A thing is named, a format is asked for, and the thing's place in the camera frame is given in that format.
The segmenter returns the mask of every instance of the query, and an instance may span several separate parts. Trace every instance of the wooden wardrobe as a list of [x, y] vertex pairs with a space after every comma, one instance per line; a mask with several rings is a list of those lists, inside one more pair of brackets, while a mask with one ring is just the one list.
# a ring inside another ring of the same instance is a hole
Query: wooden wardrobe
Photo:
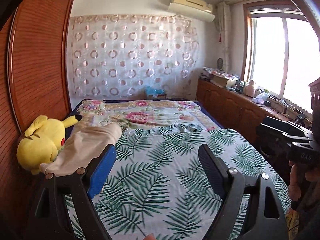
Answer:
[[73, 0], [23, 0], [0, 31], [0, 215], [22, 233], [39, 176], [19, 167], [17, 138], [40, 114], [70, 113], [66, 37]]

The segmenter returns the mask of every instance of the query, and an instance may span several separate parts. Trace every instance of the pikachu plush toy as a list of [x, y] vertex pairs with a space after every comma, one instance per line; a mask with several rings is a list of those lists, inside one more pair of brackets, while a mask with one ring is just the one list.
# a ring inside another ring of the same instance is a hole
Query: pikachu plush toy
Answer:
[[82, 116], [73, 115], [64, 121], [38, 116], [19, 137], [17, 159], [19, 164], [33, 175], [39, 173], [41, 163], [53, 162], [64, 144], [66, 130]]

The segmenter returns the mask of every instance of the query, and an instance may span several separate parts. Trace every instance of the air conditioner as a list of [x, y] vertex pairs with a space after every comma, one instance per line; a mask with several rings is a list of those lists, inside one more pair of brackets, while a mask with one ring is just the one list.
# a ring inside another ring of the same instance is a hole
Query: air conditioner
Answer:
[[172, 0], [169, 11], [206, 22], [212, 22], [215, 18], [212, 4], [202, 0]]

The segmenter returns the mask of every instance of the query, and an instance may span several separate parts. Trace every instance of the bedspread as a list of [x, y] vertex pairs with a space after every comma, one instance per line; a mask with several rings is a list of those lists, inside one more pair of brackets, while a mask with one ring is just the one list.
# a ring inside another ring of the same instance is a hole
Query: bedspread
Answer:
[[101, 126], [118, 122], [125, 134], [136, 129], [148, 134], [209, 131], [220, 129], [200, 106], [190, 101], [137, 100], [123, 103], [105, 103], [101, 100], [84, 100], [78, 109], [84, 118], [75, 131], [86, 125]]
[[[103, 192], [92, 200], [113, 240], [143, 239], [150, 233], [157, 240], [203, 238], [222, 204], [198, 159], [198, 148], [204, 143], [228, 167], [245, 175], [269, 174], [284, 212], [287, 210], [287, 186], [238, 132], [150, 135], [138, 129], [117, 142], [116, 162]], [[230, 239], [239, 235], [248, 198], [243, 198]], [[84, 239], [70, 196], [67, 205], [76, 236]]]

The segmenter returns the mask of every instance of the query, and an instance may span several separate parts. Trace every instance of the hand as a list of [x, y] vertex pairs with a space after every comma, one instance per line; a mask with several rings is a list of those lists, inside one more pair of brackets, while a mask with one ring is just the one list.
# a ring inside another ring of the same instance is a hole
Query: hand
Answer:
[[[292, 201], [298, 201], [301, 197], [301, 189], [298, 184], [298, 165], [293, 161], [289, 161], [289, 165], [292, 166], [290, 172], [290, 185], [289, 185], [289, 197]], [[316, 167], [311, 171], [305, 172], [305, 178], [307, 181], [316, 182], [320, 180], [320, 167]]]
[[153, 234], [150, 234], [150, 235], [146, 236], [145, 238], [143, 238], [143, 240], [156, 240], [156, 239], [153, 236]]

